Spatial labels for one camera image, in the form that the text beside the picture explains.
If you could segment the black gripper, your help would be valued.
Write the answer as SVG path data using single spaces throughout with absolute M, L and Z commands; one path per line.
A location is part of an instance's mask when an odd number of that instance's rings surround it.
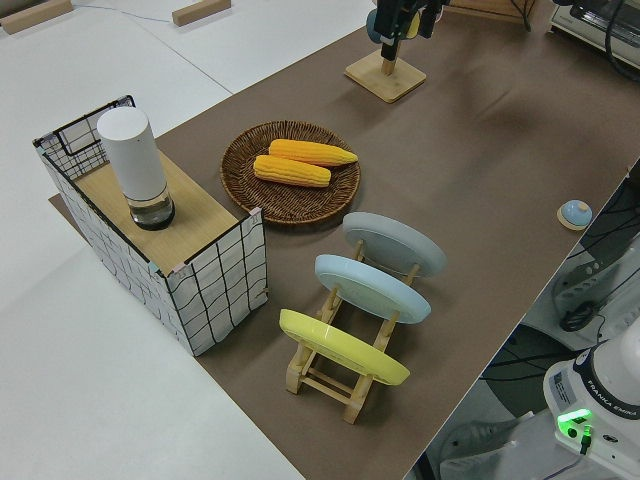
M 381 41 L 393 45 L 398 40 L 399 13 L 415 13 L 422 8 L 418 35 L 430 38 L 435 24 L 442 13 L 441 0 L 378 0 L 375 19 L 375 31 L 380 35 Z

